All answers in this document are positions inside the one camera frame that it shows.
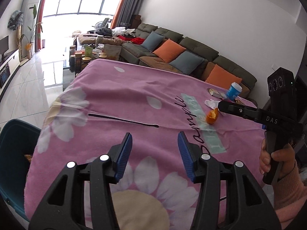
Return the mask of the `pink sleeve right forearm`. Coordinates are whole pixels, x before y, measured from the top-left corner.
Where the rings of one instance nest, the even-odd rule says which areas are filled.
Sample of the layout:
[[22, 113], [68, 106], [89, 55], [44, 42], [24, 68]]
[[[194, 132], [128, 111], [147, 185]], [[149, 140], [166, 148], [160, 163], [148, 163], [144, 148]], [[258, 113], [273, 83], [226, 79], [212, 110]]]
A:
[[303, 184], [295, 162], [293, 170], [273, 186], [274, 209], [285, 229], [298, 215], [306, 202], [306, 186]]

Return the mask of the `right hand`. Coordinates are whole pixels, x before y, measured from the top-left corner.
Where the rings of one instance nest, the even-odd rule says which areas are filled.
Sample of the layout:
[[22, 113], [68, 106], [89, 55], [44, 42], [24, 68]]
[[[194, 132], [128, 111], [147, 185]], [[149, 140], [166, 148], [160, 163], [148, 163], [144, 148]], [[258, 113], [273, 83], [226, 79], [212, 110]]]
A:
[[271, 160], [282, 163], [278, 176], [279, 179], [282, 179], [290, 174], [290, 172], [292, 172], [295, 167], [295, 151], [288, 143], [282, 149], [269, 154], [266, 151], [266, 140], [263, 139], [259, 156], [259, 172], [261, 175], [264, 175], [270, 171]]

